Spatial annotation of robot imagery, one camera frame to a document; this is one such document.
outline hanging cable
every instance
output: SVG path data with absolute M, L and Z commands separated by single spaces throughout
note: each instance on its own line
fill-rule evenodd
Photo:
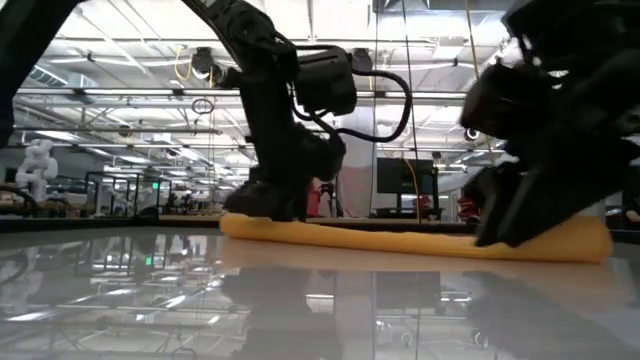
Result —
M 405 5 L 405 0 L 402 0 L 402 18 L 404 20 L 404 41 L 405 41 L 405 49 L 407 51 L 407 68 L 409 70 L 409 89 L 412 90 L 413 89 L 413 76 L 411 74 L 411 55 L 409 54 L 409 30 L 407 28 L 407 9 L 406 9 L 406 5 Z M 417 215 L 418 215 L 418 224 L 422 224 L 422 216 L 420 216 L 420 188 L 418 188 L 418 176 L 421 176 L 422 173 L 420 172 L 420 159 L 418 156 L 418 138 L 417 138 L 417 134 L 416 134 L 416 116 L 414 111 L 411 111 L 411 127 L 413 128 L 413 151 L 415 154 L 415 158 L 416 158 L 416 166 L 415 166 L 415 171 L 414 168 L 411 167 L 411 163 L 409 163 L 409 161 L 407 159 L 404 159 L 404 161 L 407 163 L 407 165 L 409 166 L 409 171 L 411 171 L 411 175 L 413 175 L 413 184 L 415 187 L 415 191 L 416 191 L 416 209 L 417 209 Z
M 213 89 L 213 66 L 211 67 L 211 70 L 209 71 L 209 88 Z
M 376 13 L 376 43 L 374 46 L 374 59 L 373 59 L 373 66 L 372 66 L 372 70 L 377 70 L 378 67 L 378 37 L 380 36 L 380 7 L 377 8 L 378 13 Z M 369 87 L 371 88 L 370 90 L 372 90 L 375 94 L 375 91 L 378 89 L 378 78 L 375 76 L 369 76 Z M 377 97 L 373 97 L 373 114 L 372 114 L 372 121 L 373 121 L 373 135 L 378 135 L 378 117 L 377 117 L 377 113 L 376 110 L 378 109 L 378 98 Z M 374 145 L 372 147 L 371 150 L 371 185 L 369 185 L 370 189 L 369 189 L 369 213 L 371 213 L 371 211 L 373 210 L 373 196 L 374 196 L 374 188 L 373 188 L 373 176 L 378 176 L 377 173 L 377 169 L 378 169 L 378 149 L 377 146 Z
M 173 71 L 176 73 L 176 76 L 178 77 L 178 79 L 187 81 L 191 77 L 191 72 L 193 71 L 193 66 L 191 65 L 191 60 L 193 60 L 193 54 L 191 54 L 191 56 L 189 57 L 189 65 L 187 65 L 189 70 L 187 70 L 186 76 L 180 74 L 180 71 L 178 70 L 178 60 L 180 59 L 180 54 L 182 54 L 182 47 L 178 47 L 178 51 L 176 53 L 176 63 L 173 64 Z
M 478 55 L 476 53 L 476 42 L 473 38 L 473 23 L 471 21 L 471 0 L 465 0 L 465 12 L 467 14 L 467 25 L 469 26 L 469 41 L 471 42 L 471 55 L 473 55 L 473 71 L 476 75 L 476 81 L 480 79 L 480 70 L 478 69 Z M 487 151 L 489 152 L 489 161 L 492 166 L 495 166 L 495 159 L 493 158 L 493 149 L 491 148 L 491 137 L 484 134 L 484 141 L 487 144 Z

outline fluorescent light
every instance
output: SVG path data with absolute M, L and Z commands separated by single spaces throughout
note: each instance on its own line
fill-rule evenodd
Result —
M 151 162 L 149 159 L 139 158 L 136 156 L 120 156 L 120 159 L 136 164 L 148 164 Z
M 216 315 L 216 316 L 212 317 L 211 319 L 209 319 L 209 321 L 207 321 L 207 324 L 213 325 L 213 324 L 217 323 L 218 321 L 220 321 L 220 315 Z
M 78 302 L 83 302 L 83 301 L 85 301 L 85 300 L 89 300 L 89 299 L 91 299 L 92 297 L 93 297 L 93 296 L 85 296 L 85 297 L 82 297 L 82 298 L 79 298 L 79 299 L 75 299 L 75 300 L 73 300 L 71 303 L 72 303 L 72 304 L 74 304 L 74 303 L 78 303 Z
M 45 317 L 47 315 L 49 315 L 48 312 L 35 312 L 35 313 L 24 314 L 24 315 L 20 315 L 20 316 L 14 316 L 14 317 L 8 318 L 7 320 L 9 320 L 9 321 L 31 321 L 31 320 L 36 320 L 36 319 Z
M 143 148 L 143 149 L 178 149 L 181 148 L 182 145 L 170 145 L 170 144 L 136 144 L 133 145 L 135 148 Z
M 181 302 L 185 301 L 186 299 L 187 299 L 187 297 L 185 295 L 176 296 L 173 299 L 169 300 L 165 307 L 167 309 L 171 309 L 172 307 L 180 304 Z
M 140 95 L 140 96 L 170 96 L 173 91 L 164 89 L 84 89 L 87 95 Z
M 433 59 L 455 59 L 460 51 L 462 51 L 462 46 L 438 46 L 436 51 L 433 52 Z
M 125 148 L 125 144 L 78 144 L 79 147 L 91 147 L 91 148 Z
M 307 299 L 333 299 L 329 294 L 307 294 Z
M 109 291 L 106 295 L 126 295 L 132 292 L 133 292 L 133 289 L 118 289 L 118 290 Z
M 171 81 L 169 81 L 169 83 L 171 83 L 173 85 L 178 85 L 178 86 L 180 86 L 181 88 L 184 89 L 184 85 L 182 85 L 182 83 L 180 81 L 178 81 L 178 80 L 171 80 Z
M 464 169 L 464 168 L 466 168 L 467 166 L 466 166 L 466 165 L 463 165 L 463 164 L 436 164 L 436 167 L 437 167 L 437 168 L 439 168 L 439 169 L 442 169 L 442 168 L 448 168 L 448 167 L 450 167 L 450 168 Z
M 62 131 L 45 130 L 45 131 L 36 131 L 36 133 L 40 134 L 40 135 L 44 135 L 44 136 L 50 137 L 50 138 L 63 140 L 63 141 L 75 141 L 75 140 L 78 140 L 77 136 L 71 135 L 69 133 L 62 132 Z
M 108 152 L 104 151 L 104 150 L 100 150 L 100 149 L 88 149 L 89 151 L 96 153 L 98 155 L 102 155 L 102 156 L 111 156 L 111 154 L 109 154 Z

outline humanoid robot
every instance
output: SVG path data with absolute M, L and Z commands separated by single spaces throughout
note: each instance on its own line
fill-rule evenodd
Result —
M 58 162 L 50 156 L 52 148 L 51 140 L 33 140 L 26 148 L 25 159 L 16 174 L 16 185 L 28 189 L 37 202 L 47 198 L 47 180 L 58 176 Z

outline monitor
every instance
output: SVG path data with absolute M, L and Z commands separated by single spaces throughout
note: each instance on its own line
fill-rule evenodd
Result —
M 422 195 L 433 195 L 433 161 L 409 160 L 416 173 L 418 190 Z M 377 191 L 381 194 L 415 194 L 413 175 L 404 159 L 378 158 Z

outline warehouse ceiling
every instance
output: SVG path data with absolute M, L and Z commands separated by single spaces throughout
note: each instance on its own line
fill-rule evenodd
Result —
M 365 49 L 377 69 L 399 74 L 420 96 L 413 118 L 419 148 L 469 148 L 480 144 L 463 139 L 456 125 L 463 96 L 475 78 L 474 61 L 481 71 L 497 57 L 517 59 L 507 41 L 500 17 L 512 1 L 474 1 L 469 19 L 464 1 L 406 0 L 251 0 L 267 13 L 276 28 L 296 44 L 335 44 L 348 51 Z M 475 56 L 469 37 L 469 22 Z M 238 97 L 171 96 L 155 89 L 207 89 L 209 77 L 189 68 L 198 47 L 210 47 L 223 67 L 234 63 L 213 31 L 179 0 L 91 0 L 80 4 L 42 56 L 16 97 L 21 116 L 18 126 L 62 129 L 146 129 L 139 132 L 78 132 L 79 143 L 192 145 L 193 150 L 169 153 L 163 149 L 138 150 L 137 156 L 174 165 L 212 163 L 248 167 L 251 150 L 239 152 L 248 135 Z M 356 77 L 362 92 L 398 91 L 388 80 Z M 132 89 L 114 95 L 86 98 L 48 95 L 26 88 L 95 87 Z M 215 107 L 211 114 L 193 111 Z M 403 99 L 361 99 L 358 116 L 328 120 L 336 126 L 362 121 L 376 123 L 380 134 L 392 131 Z M 411 129 L 380 151 L 381 156 L 401 156 L 413 147 Z M 72 142 L 58 136 L 61 142 Z M 123 150 L 100 148 L 108 158 Z M 431 151 L 421 153 L 429 157 Z M 446 157 L 450 161 L 459 156 Z

